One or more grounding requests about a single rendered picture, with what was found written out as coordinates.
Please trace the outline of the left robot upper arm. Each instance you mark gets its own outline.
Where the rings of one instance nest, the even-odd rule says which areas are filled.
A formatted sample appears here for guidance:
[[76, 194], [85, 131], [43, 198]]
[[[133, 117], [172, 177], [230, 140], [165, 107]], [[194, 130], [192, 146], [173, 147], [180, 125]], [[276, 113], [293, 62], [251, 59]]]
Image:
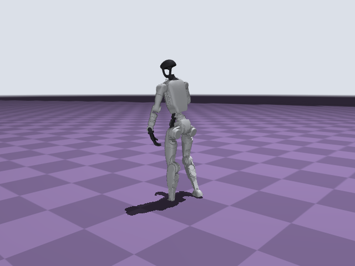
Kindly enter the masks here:
[[154, 104], [154, 108], [153, 108], [153, 112], [159, 113], [161, 110], [161, 102], [164, 96], [164, 93], [168, 90], [168, 84], [167, 83], [163, 83], [163, 84], [159, 84], [156, 87], [156, 95], [155, 95], [155, 104]]

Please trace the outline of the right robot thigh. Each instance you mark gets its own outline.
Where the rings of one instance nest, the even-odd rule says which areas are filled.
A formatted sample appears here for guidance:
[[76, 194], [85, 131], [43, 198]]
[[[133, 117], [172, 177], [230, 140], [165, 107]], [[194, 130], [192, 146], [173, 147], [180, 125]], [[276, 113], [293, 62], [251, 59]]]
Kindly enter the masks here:
[[182, 140], [182, 163], [183, 165], [191, 165], [191, 158], [190, 158], [190, 152], [191, 152], [191, 146], [193, 142], [193, 136], [196, 134], [196, 129], [191, 125], [192, 130], [190, 133], [181, 135], [181, 140]]

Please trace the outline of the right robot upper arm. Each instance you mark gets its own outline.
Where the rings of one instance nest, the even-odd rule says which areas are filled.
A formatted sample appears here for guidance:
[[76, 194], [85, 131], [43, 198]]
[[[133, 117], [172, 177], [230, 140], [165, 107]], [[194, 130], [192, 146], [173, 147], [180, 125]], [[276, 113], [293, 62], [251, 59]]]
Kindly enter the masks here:
[[187, 94], [187, 100], [188, 100], [188, 104], [191, 102], [191, 97], [190, 97], [190, 93], [189, 93], [189, 88], [188, 88], [188, 86], [189, 86], [189, 84], [188, 84], [188, 82], [186, 82], [186, 81], [183, 81], [184, 82], [184, 84], [185, 84], [185, 89], [186, 89], [186, 94]]

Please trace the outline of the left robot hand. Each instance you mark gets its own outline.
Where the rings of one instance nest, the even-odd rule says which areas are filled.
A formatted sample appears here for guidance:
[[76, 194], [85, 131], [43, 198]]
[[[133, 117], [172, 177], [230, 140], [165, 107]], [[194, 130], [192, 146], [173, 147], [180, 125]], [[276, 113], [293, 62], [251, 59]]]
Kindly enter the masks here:
[[151, 138], [151, 140], [153, 141], [154, 145], [155, 145], [155, 146], [161, 146], [161, 144], [159, 144], [159, 143], [156, 142], [156, 140], [158, 141], [158, 139], [155, 138], [155, 136], [154, 136], [153, 133], [154, 133], [154, 131], [149, 127], [149, 128], [148, 128], [148, 134], [150, 135], [150, 138]]

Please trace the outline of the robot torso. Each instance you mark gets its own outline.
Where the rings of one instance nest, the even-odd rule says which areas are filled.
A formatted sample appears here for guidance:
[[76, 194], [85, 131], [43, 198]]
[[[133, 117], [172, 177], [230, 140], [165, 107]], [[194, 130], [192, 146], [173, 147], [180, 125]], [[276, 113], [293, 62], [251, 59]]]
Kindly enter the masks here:
[[176, 118], [174, 126], [181, 126], [181, 135], [188, 134], [192, 130], [191, 122], [181, 113], [187, 110], [188, 105], [185, 84], [181, 79], [166, 80], [163, 82], [168, 84], [168, 90], [164, 93], [166, 106], [171, 114], [178, 114], [174, 116]]

